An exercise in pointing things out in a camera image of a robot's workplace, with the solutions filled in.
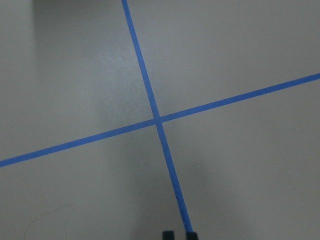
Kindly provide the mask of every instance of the black object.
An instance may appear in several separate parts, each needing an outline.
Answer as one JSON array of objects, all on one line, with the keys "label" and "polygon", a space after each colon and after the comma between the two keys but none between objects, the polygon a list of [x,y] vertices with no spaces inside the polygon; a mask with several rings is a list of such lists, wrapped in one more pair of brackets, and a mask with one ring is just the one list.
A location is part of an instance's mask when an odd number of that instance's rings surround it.
[{"label": "black object", "polygon": [[[199,240],[196,232],[187,232],[185,236],[186,240]],[[164,231],[162,233],[162,240],[175,240],[174,231]]]}]

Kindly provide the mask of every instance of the blue tape line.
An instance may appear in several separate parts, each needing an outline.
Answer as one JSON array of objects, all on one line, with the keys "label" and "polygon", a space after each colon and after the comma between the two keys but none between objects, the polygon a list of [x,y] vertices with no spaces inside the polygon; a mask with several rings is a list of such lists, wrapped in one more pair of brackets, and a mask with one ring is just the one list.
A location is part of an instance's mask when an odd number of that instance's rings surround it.
[{"label": "blue tape line", "polygon": [[123,6],[126,22],[128,24],[128,27],[129,27],[129,32],[130,32],[132,43],[133,43],[133,46],[134,46],[136,58],[137,58],[138,63],[139,63],[139,67],[140,67],[140,71],[141,71],[141,74],[142,74],[142,79],[143,79],[143,82],[144,82],[145,90],[146,90],[146,93],[148,95],[148,99],[149,99],[150,107],[151,107],[151,110],[152,110],[152,114],[153,114],[153,117],[155,119],[157,119],[157,118],[160,117],[159,110],[158,110],[158,107],[157,107],[157,103],[156,103],[154,92],[153,92],[152,87],[151,87],[151,83],[150,83],[150,80],[149,80],[149,75],[148,75],[148,72],[147,72],[145,60],[144,60],[144,57],[142,56],[141,48],[140,48],[140,45],[139,45],[139,41],[138,41],[138,37],[137,37],[136,30],[135,30],[135,27],[134,27],[134,23],[133,23],[132,18],[131,18],[131,14],[130,14],[130,10],[129,10],[129,6],[128,6],[128,3],[127,3],[127,0],[122,0],[122,6]]},{"label": "blue tape line", "polygon": [[[139,41],[138,41],[138,37],[136,34],[136,30],[134,27],[134,23],[132,21],[131,18],[131,14],[130,14],[130,10],[129,10],[129,6],[127,3],[127,0],[121,0],[122,1],[122,5],[123,5],[123,10],[124,10],[124,14],[125,14],[125,18],[126,18],[126,22],[128,24],[129,27],[129,31],[130,31],[130,35],[132,38],[132,43],[134,46],[134,50],[135,50],[135,54],[139,63],[139,67],[141,70],[141,74],[142,74],[142,78],[143,78],[143,82],[144,82],[144,86],[145,86],[145,90],[146,93],[148,95],[148,99],[149,99],[149,103],[151,106],[151,110],[152,110],[152,114],[153,117],[156,121],[160,120],[160,114],[159,114],[159,110],[157,107],[157,103],[156,103],[156,99],[155,99],[155,95],[154,92],[152,90],[152,86],[149,80],[149,76],[148,76],[148,72],[147,72],[147,68],[146,68],[146,64],[141,52],[141,48],[139,45]],[[192,225],[191,225],[191,221],[189,218],[189,214],[188,214],[188,210],[186,207],[186,203],[184,200],[184,196],[179,184],[179,180],[178,180],[178,176],[177,176],[177,172],[175,169],[175,165],[174,162],[172,160],[171,157],[171,153],[170,153],[170,149],[169,149],[169,145],[168,145],[168,141],[166,138],[166,134],[165,134],[165,130],[164,127],[162,125],[161,122],[157,122],[156,124],[156,129],[162,144],[162,150],[163,150],[163,154],[164,154],[164,158],[165,158],[165,162],[169,171],[169,175],[170,175],[170,179],[171,179],[171,183],[173,186],[173,190],[174,190],[174,194],[177,200],[177,204],[180,210],[180,214],[181,214],[181,218],[183,221],[183,225],[184,225],[184,229],[185,231],[188,232],[193,232],[192,229]]]},{"label": "blue tape line", "polygon": [[222,99],[219,101],[214,101],[214,102],[210,102],[208,104],[205,105],[201,105],[201,106],[196,106],[193,108],[189,108],[183,111],[178,111],[172,114],[168,114],[165,116],[160,117],[160,121],[163,122],[167,122],[167,121],[171,121],[174,119],[179,119],[188,115],[192,115],[192,114],[197,114],[203,111],[207,111],[210,109],[214,109],[214,108],[218,108],[224,105],[228,105],[228,104],[233,104],[236,102],[240,102],[246,99],[251,99],[254,97],[258,97],[264,94],[269,94],[275,91],[279,91],[279,90],[283,90],[283,89],[287,89],[287,88],[291,88],[297,85],[301,85],[301,84],[305,84],[305,83],[309,83],[312,81],[316,81],[320,79],[320,73],[318,74],[314,74],[314,75],[310,75],[310,76],[306,76],[306,77],[302,77],[302,78],[298,78],[296,80],[292,80],[292,81],[287,81],[284,83],[280,83],[277,85],[273,85],[273,86],[269,86],[269,87],[265,87],[256,91],[251,91],[251,92],[247,92],[244,94],[240,94],[237,96],[232,96],[226,99]]},{"label": "blue tape line", "polygon": [[207,110],[210,110],[210,109],[214,109],[214,108],[218,108],[218,107],[221,107],[221,106],[224,106],[224,105],[229,105],[229,104],[232,104],[232,103],[236,103],[236,102],[243,101],[243,100],[246,100],[246,99],[258,97],[260,95],[272,93],[272,92],[275,92],[275,91],[291,88],[291,87],[294,87],[294,86],[297,86],[297,85],[306,84],[306,83],[309,83],[309,82],[312,82],[312,81],[316,81],[316,80],[320,80],[320,73],[315,74],[315,75],[306,76],[306,77],[299,78],[299,79],[292,80],[292,81],[287,81],[287,82],[284,82],[284,83],[281,83],[281,84],[278,84],[278,85],[269,86],[269,87],[266,87],[266,88],[263,88],[263,89],[259,89],[259,90],[248,92],[248,93],[244,93],[244,94],[241,94],[241,95],[229,97],[229,98],[226,98],[226,99],[223,99],[223,100],[214,101],[214,102],[202,105],[202,106],[196,106],[196,107],[189,108],[189,109],[186,109],[186,110],[183,110],[183,111],[179,111],[179,112],[175,112],[175,113],[172,113],[172,114],[168,114],[168,115],[160,117],[160,119],[157,119],[157,120],[151,119],[151,120],[147,120],[147,121],[143,121],[143,122],[138,122],[136,124],[132,124],[132,125],[129,125],[129,126],[124,126],[124,127],[118,128],[118,129],[111,130],[111,131],[106,131],[106,132],[103,132],[103,133],[99,133],[97,135],[88,136],[88,137],[85,137],[85,138],[82,138],[82,139],[74,140],[74,141],[71,141],[71,142],[67,142],[67,143],[63,143],[63,144],[60,144],[60,145],[52,146],[52,147],[49,147],[49,148],[45,148],[45,149],[42,149],[42,150],[38,150],[38,151],[34,151],[34,152],[23,154],[23,155],[20,155],[20,156],[15,156],[15,157],[12,157],[12,158],[1,160],[0,161],[0,168],[8,166],[8,165],[11,165],[11,164],[16,164],[16,163],[19,163],[19,162],[23,162],[23,161],[26,161],[26,160],[38,158],[38,157],[41,157],[41,156],[44,156],[44,155],[56,153],[56,152],[59,152],[59,151],[62,151],[62,150],[67,150],[67,149],[74,148],[74,147],[77,147],[77,146],[81,146],[81,145],[84,145],[84,144],[92,143],[92,142],[99,141],[99,140],[102,140],[102,139],[110,138],[110,137],[117,136],[117,135],[120,135],[120,134],[124,134],[124,133],[128,133],[128,132],[131,132],[131,131],[143,129],[145,127],[152,126],[152,125],[155,125],[157,123],[168,122],[168,121],[179,119],[179,118],[182,118],[182,117],[185,117],[185,116],[189,116],[189,115],[192,115],[192,114],[197,114],[197,113],[200,113],[200,112],[203,112],[203,111],[207,111]]},{"label": "blue tape line", "polygon": [[192,233],[193,232],[193,228],[192,228],[192,225],[191,225],[191,221],[190,221],[190,218],[189,218],[187,206],[186,206],[186,203],[185,203],[185,200],[184,200],[183,193],[181,191],[181,187],[180,187],[180,184],[179,184],[177,172],[176,172],[176,169],[175,169],[174,162],[172,160],[172,156],[171,156],[171,153],[170,153],[167,137],[166,137],[165,130],[164,130],[164,127],[163,127],[162,123],[157,123],[156,124],[156,129],[158,131],[159,138],[160,138],[160,141],[161,141],[161,144],[162,144],[162,150],[163,150],[163,154],[164,154],[164,158],[165,158],[165,163],[166,163],[166,166],[167,166],[168,171],[169,171],[170,180],[171,180],[171,183],[172,183],[172,186],[173,186],[173,190],[174,190],[176,201],[178,203],[178,207],[179,207],[180,215],[182,217],[184,229],[185,229],[185,231],[187,233]]},{"label": "blue tape line", "polygon": [[111,131],[106,131],[103,133],[99,133],[93,136],[88,136],[85,138],[81,138],[78,140],[74,140],[74,141],[70,141],[70,142],[66,142],[60,145],[56,145],[56,146],[51,146],[42,150],[38,150],[38,151],[33,151],[27,154],[23,154],[20,156],[16,156],[16,157],[12,157],[12,158],[8,158],[6,160],[2,160],[0,161],[0,168],[11,165],[11,164],[16,164],[19,162],[23,162],[26,160],[30,160],[30,159],[34,159],[34,158],[38,158],[41,156],[45,156],[48,154],[53,154],[56,152],[60,152],[62,150],[67,150],[67,149],[71,149],[74,147],[78,147],[81,145],[85,145],[88,143],[92,143],[92,142],[96,142],[102,139],[106,139],[106,138],[110,138],[110,137],[114,137],[120,134],[124,134],[124,133],[128,133],[128,132],[132,132],[138,129],[143,129],[152,125],[155,125],[156,121],[154,119],[151,120],[147,120],[147,121],[143,121],[143,122],[139,122],[136,124],[132,124],[129,126],[125,126],[125,127],[121,127],[121,128],[117,128]]}]

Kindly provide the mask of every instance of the blue tape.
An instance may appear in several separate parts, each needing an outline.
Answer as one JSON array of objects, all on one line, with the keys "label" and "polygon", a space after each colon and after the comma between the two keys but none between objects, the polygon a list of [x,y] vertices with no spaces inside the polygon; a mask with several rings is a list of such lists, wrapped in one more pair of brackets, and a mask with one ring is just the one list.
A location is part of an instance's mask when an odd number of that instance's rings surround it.
[{"label": "blue tape", "polygon": [[165,163],[166,163],[166,166],[169,171],[170,180],[171,180],[171,183],[173,186],[176,201],[178,203],[178,207],[179,207],[180,215],[182,217],[184,229],[187,233],[192,233],[193,228],[191,225],[187,206],[186,206],[186,203],[184,200],[183,193],[181,191],[181,187],[180,187],[177,172],[175,169],[174,161],[173,161],[171,153],[170,153],[167,137],[166,137],[165,130],[164,130],[162,123],[157,123],[156,129],[158,131],[158,135],[159,135],[159,138],[160,138],[160,141],[162,144],[162,150],[163,150],[163,154],[164,154],[164,158],[165,158]]},{"label": "blue tape", "polygon": [[147,121],[143,121],[143,122],[138,122],[136,124],[132,124],[129,126],[124,126],[118,129],[114,129],[111,131],[106,131],[103,133],[99,133],[93,136],[88,136],[85,138],[81,138],[78,140],[74,140],[74,141],[70,141],[70,142],[66,142],[60,145],[56,145],[56,146],[52,146],[49,148],[45,148],[45,149],[41,149],[38,151],[34,151],[34,152],[30,152],[30,153],[26,153],[20,156],[15,156],[12,158],[8,158],[5,160],[1,160],[0,161],[0,168],[1,167],[5,167],[11,164],[16,164],[19,162],[23,162],[26,160],[30,160],[30,159],[34,159],[34,158],[38,158],[44,155],[48,155],[48,154],[52,154],[52,153],[56,153],[59,151],[63,151],[63,150],[67,150],[67,149],[71,149],[77,146],[81,146],[84,144],[88,144],[88,143],[92,143],[95,141],[99,141],[102,139],[106,139],[106,138],[110,138],[113,136],[117,136],[120,134],[124,134],[124,133],[128,133],[131,131],[135,131],[135,130],[139,130],[139,129],[143,129],[145,127],[149,127],[152,125],[155,125],[157,123],[163,123],[163,122],[168,122],[171,120],[175,120],[175,119],[179,119],[179,118],[183,118],[185,116],[189,116],[192,114],[197,114],[203,111],[207,111],[210,109],[214,109],[214,108],[218,108],[221,106],[225,106],[225,105],[229,105],[232,103],[236,103],[236,102],[240,102],[246,99],[250,99],[250,98],[254,98],[254,97],[258,97],[260,95],[264,95],[264,94],[268,94],[268,93],[272,93],[275,91],[279,91],[279,90],[283,90],[283,89],[287,89],[287,88],[291,88],[297,85],[301,85],[301,84],[306,84],[312,81],[317,81],[320,80],[320,73],[315,74],[315,75],[310,75],[310,76],[306,76],[303,78],[299,78],[296,80],[292,80],[292,81],[287,81],[278,85],[274,85],[274,86],[269,86],[263,89],[259,89],[256,91],[252,91],[252,92],[248,92],[248,93],[244,93],[241,95],[237,95],[237,96],[233,96],[233,97],[229,97],[223,100],[219,100],[219,101],[214,101],[214,102],[210,102],[208,104],[202,105],[202,106],[196,106],[193,108],[189,108],[183,111],[179,111],[179,112],[175,112],[172,114],[168,114],[165,116],[160,117],[159,119],[155,120],[155,119],[151,119],[151,120],[147,120]]},{"label": "blue tape", "polygon": [[123,10],[124,10],[126,22],[128,24],[130,35],[132,38],[132,43],[134,46],[135,54],[136,54],[136,57],[137,57],[137,60],[139,63],[140,70],[141,70],[145,90],[148,95],[152,114],[153,114],[154,119],[157,121],[156,129],[157,129],[157,132],[158,132],[161,144],[162,144],[162,150],[163,150],[165,162],[166,162],[166,165],[167,165],[167,168],[169,171],[171,183],[172,183],[174,194],[175,194],[177,204],[178,204],[178,207],[180,210],[184,229],[187,233],[193,232],[191,221],[190,221],[189,214],[188,214],[188,210],[187,210],[186,203],[184,200],[184,196],[182,194],[182,190],[181,190],[181,187],[179,184],[175,165],[174,165],[174,162],[171,157],[171,153],[170,153],[168,141],[166,138],[165,130],[164,130],[162,123],[158,122],[160,120],[159,110],[158,110],[155,95],[154,95],[154,92],[152,90],[152,86],[151,86],[151,83],[149,80],[146,64],[145,64],[145,61],[144,61],[144,58],[143,58],[143,55],[141,52],[141,48],[139,45],[139,41],[138,41],[138,37],[137,37],[136,30],[134,27],[134,23],[131,18],[131,14],[130,14],[127,0],[122,0],[122,5],[123,5]]},{"label": "blue tape", "polygon": [[137,37],[136,30],[135,30],[135,27],[134,27],[134,23],[133,23],[132,18],[131,18],[131,14],[130,14],[130,10],[129,10],[129,6],[128,6],[128,3],[127,3],[127,0],[122,0],[122,6],[123,6],[126,22],[128,24],[128,27],[129,27],[129,32],[130,32],[132,43],[133,43],[133,46],[134,46],[136,58],[138,60],[138,64],[139,64],[140,71],[141,71],[141,74],[142,74],[142,79],[143,79],[143,82],[144,82],[145,90],[146,90],[146,93],[148,95],[148,99],[149,99],[150,107],[151,107],[151,110],[152,110],[152,114],[153,114],[153,117],[155,119],[157,119],[157,118],[160,117],[159,110],[158,110],[158,107],[157,107],[157,103],[156,103],[154,92],[153,92],[152,87],[151,87],[151,83],[150,83],[150,80],[149,80],[149,75],[148,75],[148,72],[147,72],[145,60],[144,60],[144,57],[142,56],[141,48],[140,48],[140,45],[139,45],[139,41],[138,41],[138,37]]},{"label": "blue tape", "polygon": [[163,122],[167,122],[167,121],[171,121],[174,119],[179,119],[188,115],[192,115],[192,114],[197,114],[203,111],[207,111],[210,109],[214,109],[214,108],[218,108],[224,105],[228,105],[228,104],[233,104],[236,102],[240,102],[246,99],[251,99],[254,97],[258,97],[264,94],[269,94],[275,91],[279,91],[279,90],[283,90],[283,89],[287,89],[287,88],[291,88],[297,85],[301,85],[301,84],[306,84],[312,81],[316,81],[320,79],[320,73],[318,74],[314,74],[314,75],[310,75],[310,76],[306,76],[306,77],[302,77],[302,78],[298,78],[296,80],[292,80],[292,81],[287,81],[284,83],[280,83],[277,85],[273,85],[273,86],[269,86],[269,87],[265,87],[256,91],[251,91],[251,92],[247,92],[244,94],[240,94],[237,96],[232,96],[226,99],[222,99],[219,101],[214,101],[214,102],[210,102],[208,104],[205,105],[201,105],[201,106],[196,106],[193,108],[189,108],[183,111],[178,111],[172,114],[168,114],[165,116],[160,117],[160,121]]},{"label": "blue tape", "polygon": [[92,135],[92,136],[88,136],[85,138],[81,138],[78,140],[74,140],[74,141],[70,141],[70,142],[66,142],[60,145],[56,145],[56,146],[51,146],[42,150],[38,150],[38,151],[33,151],[27,154],[23,154],[20,156],[15,156],[12,158],[8,158],[6,160],[2,160],[0,161],[0,168],[11,165],[11,164],[17,164],[26,160],[30,160],[30,159],[35,159],[41,156],[45,156],[48,154],[53,154],[56,152],[60,152],[62,150],[67,150],[67,149],[71,149],[74,147],[78,147],[81,145],[85,145],[88,143],[92,143],[92,142],[96,142],[102,139],[106,139],[106,138],[110,138],[110,137],[114,137],[120,134],[124,134],[124,133],[128,133],[128,132],[132,132],[138,129],[143,129],[152,125],[155,125],[156,121],[154,119],[151,120],[147,120],[147,121],[143,121],[143,122],[139,122],[136,124],[132,124],[129,126],[125,126],[125,127],[121,127],[118,129],[114,129],[111,131],[106,131],[103,133],[99,133],[96,135]]}]

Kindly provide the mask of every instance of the floor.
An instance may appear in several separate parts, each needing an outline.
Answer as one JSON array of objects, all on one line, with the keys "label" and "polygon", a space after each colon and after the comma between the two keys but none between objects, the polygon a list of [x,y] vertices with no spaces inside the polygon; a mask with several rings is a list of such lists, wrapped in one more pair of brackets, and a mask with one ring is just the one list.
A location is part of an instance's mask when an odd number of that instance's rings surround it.
[{"label": "floor", "polygon": [[184,239],[158,124],[200,240],[319,239],[320,2],[128,0],[159,119],[122,2],[1,2],[0,239]]}]

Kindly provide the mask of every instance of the gray floor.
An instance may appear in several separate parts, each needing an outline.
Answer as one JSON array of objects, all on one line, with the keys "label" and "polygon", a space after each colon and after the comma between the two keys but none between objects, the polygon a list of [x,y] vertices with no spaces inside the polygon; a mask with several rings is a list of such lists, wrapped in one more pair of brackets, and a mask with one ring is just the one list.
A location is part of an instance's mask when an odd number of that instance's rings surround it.
[{"label": "gray floor", "polygon": [[[130,0],[161,115],[320,72],[318,1]],[[121,1],[2,0],[0,160],[152,119]],[[320,236],[320,82],[164,123],[201,240]],[[0,168],[2,240],[183,224],[154,126]]]}]

